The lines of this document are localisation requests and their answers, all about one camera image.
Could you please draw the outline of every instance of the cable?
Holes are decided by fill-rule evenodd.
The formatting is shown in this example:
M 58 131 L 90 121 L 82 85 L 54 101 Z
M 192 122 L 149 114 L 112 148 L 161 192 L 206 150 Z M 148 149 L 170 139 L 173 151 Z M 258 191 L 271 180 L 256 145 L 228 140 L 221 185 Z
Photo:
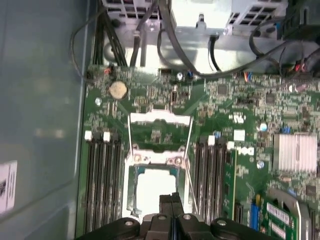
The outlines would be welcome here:
M 111 19 L 107 11 L 104 11 L 102 13 L 102 17 L 104 21 L 104 29 L 109 39 L 116 63 L 118 64 L 118 66 L 127 67 L 128 64 L 126 61 L 124 49 L 119 41 L 119 38 L 115 32 L 114 26 L 112 25 Z
M 92 17 L 90 17 L 84 24 L 82 24 L 80 27 L 78 27 L 72 34 L 70 37 L 70 57 L 71 57 L 71 61 L 72 64 L 76 70 L 76 73 L 88 84 L 92 84 L 96 81 L 98 81 L 100 78 L 102 78 L 104 76 L 104 74 L 98 75 L 95 79 L 88 79 L 85 76 L 82 75 L 81 70 L 79 68 L 79 65 L 77 64 L 76 61 L 76 56 L 75 56 L 75 38 L 76 35 L 78 34 L 78 32 L 80 32 L 81 29 L 83 29 L 85 26 L 89 25 L 90 23 L 92 23 L 94 20 L 96 20 L 97 17 L 99 17 L 102 13 L 104 13 L 106 11 L 105 8 L 102 8 L 100 11 L 98 11 L 95 15 L 93 15 Z
M 261 23 L 260 25 L 258 25 L 251 33 L 250 35 L 250 38 L 249 38 L 249 46 L 250 46 L 250 49 L 251 51 L 257 56 L 257 58 L 260 58 L 261 56 L 264 55 L 264 53 L 262 51 L 260 51 L 257 46 L 255 45 L 255 42 L 254 42 L 254 35 L 255 33 L 262 27 L 264 26 L 267 26 L 267 25 L 270 25 L 270 24 L 276 24 L 276 23 L 279 23 L 279 22 L 282 22 L 285 18 L 284 17 L 275 17 L 271 20 L 268 20 L 268 21 L 265 21 L 263 23 Z M 269 57 L 267 59 L 268 61 L 270 61 L 275 67 L 276 69 L 279 70 L 280 66 L 279 66 L 279 63 L 277 62 L 277 60 Z
M 218 78 L 223 78 L 223 77 L 229 76 L 230 74 L 233 74 L 233 73 L 242 72 L 242 71 L 244 71 L 246 69 L 249 69 L 250 67 L 262 62 L 263 60 L 269 58 L 272 54 L 276 53 L 277 51 L 281 50 L 282 48 L 288 47 L 292 43 L 296 42 L 295 40 L 285 41 L 284 43 L 276 46 L 274 49 L 268 51 L 266 54 L 262 55 L 258 59 L 255 59 L 255 60 L 253 60 L 251 62 L 248 62 L 248 63 L 246 63 L 246 64 L 244 64 L 242 66 L 236 67 L 234 69 L 223 71 L 223 72 L 218 72 L 218 73 L 203 74 L 203 73 L 200 73 L 199 71 L 197 71 L 195 66 L 190 62 L 190 60 L 186 56 L 185 52 L 181 48 L 181 46 L 180 46 L 180 44 L 179 44 L 179 42 L 177 40 L 177 37 L 175 35 L 175 30 L 174 30 L 172 22 L 171 22 L 171 17 L 170 17 L 169 10 L 167 8 L 166 0 L 160 0 L 159 1 L 159 9 L 160 9 L 160 13 L 161 13 L 162 19 L 163 19 L 163 21 L 165 23 L 165 31 L 167 32 L 167 35 L 168 35 L 168 37 L 170 39 L 170 42 L 171 42 L 171 44 L 173 46 L 173 49 L 176 52 L 176 54 L 178 55 L 178 57 L 181 59 L 183 64 L 185 64 L 185 66 L 190 71 L 192 71 L 195 75 L 199 76 L 200 78 L 205 78 L 207 80 L 217 81 Z
M 140 48 L 140 32 L 146 23 L 146 21 L 151 17 L 152 13 L 158 8 L 158 0 L 155 0 L 150 8 L 146 11 L 146 13 L 143 15 L 142 19 L 139 21 L 138 26 L 136 26 L 136 31 L 138 35 L 134 36 L 133 40 L 133 52 L 130 60 L 130 67 L 135 67 L 137 63 L 137 57 L 138 57 L 138 52 Z
M 157 41 L 156 41 L 156 50 L 157 50 L 157 53 L 158 53 L 158 56 L 160 58 L 160 61 L 166 65 L 168 68 L 170 69 L 174 69 L 174 70 L 178 70 L 178 71 L 185 71 L 185 70 L 188 70 L 186 67 L 184 66 L 181 66 L 181 65 L 175 65 L 171 62 L 169 62 L 162 54 L 161 52 L 161 43 L 162 43 L 162 33 L 164 32 L 165 30 L 164 29 L 161 29 L 158 33 L 158 38 L 157 38 Z
M 214 68 L 218 72 L 221 72 L 221 69 L 218 66 L 218 64 L 216 62 L 216 58 L 215 58 L 215 43 L 218 39 L 219 39 L 219 36 L 211 36 L 210 37 L 210 50 L 209 50 L 209 52 L 210 52 L 210 58 L 211 58 L 211 61 L 212 61 Z
M 98 1 L 98 10 L 103 8 L 101 1 Z M 94 47 L 93 47 L 93 57 L 92 63 L 94 65 L 103 65 L 104 63 L 104 25 L 102 16 L 98 16 L 96 21 L 96 29 L 94 36 Z
M 279 74 L 281 77 L 284 77 L 285 76 L 285 73 L 282 72 L 282 61 L 284 59 L 284 55 L 285 55 L 285 52 L 286 52 L 286 47 L 283 48 L 281 54 L 280 54 L 280 57 L 279 57 Z

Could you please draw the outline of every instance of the silver heatsink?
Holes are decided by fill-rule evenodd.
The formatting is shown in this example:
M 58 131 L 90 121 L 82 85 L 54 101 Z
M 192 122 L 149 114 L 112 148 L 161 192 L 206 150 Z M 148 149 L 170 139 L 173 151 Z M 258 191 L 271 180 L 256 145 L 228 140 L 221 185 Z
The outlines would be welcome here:
M 279 172 L 316 173 L 317 136 L 275 134 L 272 168 Z

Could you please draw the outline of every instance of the connector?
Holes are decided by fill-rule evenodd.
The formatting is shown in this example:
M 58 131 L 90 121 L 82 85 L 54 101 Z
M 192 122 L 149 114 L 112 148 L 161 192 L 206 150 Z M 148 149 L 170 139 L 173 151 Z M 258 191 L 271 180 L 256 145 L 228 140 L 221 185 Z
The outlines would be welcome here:
M 250 207 L 250 228 L 256 231 L 259 230 L 259 215 L 260 207 L 258 207 L 255 203 L 252 203 Z

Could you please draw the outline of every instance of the sticker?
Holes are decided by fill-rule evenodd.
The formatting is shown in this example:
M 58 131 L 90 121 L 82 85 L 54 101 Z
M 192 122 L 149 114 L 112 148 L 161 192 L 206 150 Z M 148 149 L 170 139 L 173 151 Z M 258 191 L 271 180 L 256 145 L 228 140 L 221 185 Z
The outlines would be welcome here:
M 15 205 L 17 161 L 0 164 L 0 214 Z
M 286 240 L 286 232 L 282 230 L 280 227 L 275 225 L 273 222 L 271 223 L 271 229 L 274 231 L 280 238 Z
M 233 141 L 241 141 L 244 142 L 246 138 L 245 130 L 234 130 L 233 131 Z
M 273 216 L 275 216 L 276 218 L 278 218 L 279 220 L 281 220 L 289 226 L 290 218 L 289 215 L 286 214 L 284 211 L 281 211 L 280 209 L 272 206 L 270 203 L 266 204 L 266 210 L 268 213 L 272 214 Z

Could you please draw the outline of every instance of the motherboard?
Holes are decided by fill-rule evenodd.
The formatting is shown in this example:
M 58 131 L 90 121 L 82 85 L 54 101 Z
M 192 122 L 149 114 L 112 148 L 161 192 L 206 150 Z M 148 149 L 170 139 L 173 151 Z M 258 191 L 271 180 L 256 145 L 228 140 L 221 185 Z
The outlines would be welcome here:
M 76 237 L 178 192 L 208 224 L 319 239 L 318 83 L 99 65 L 87 77 Z

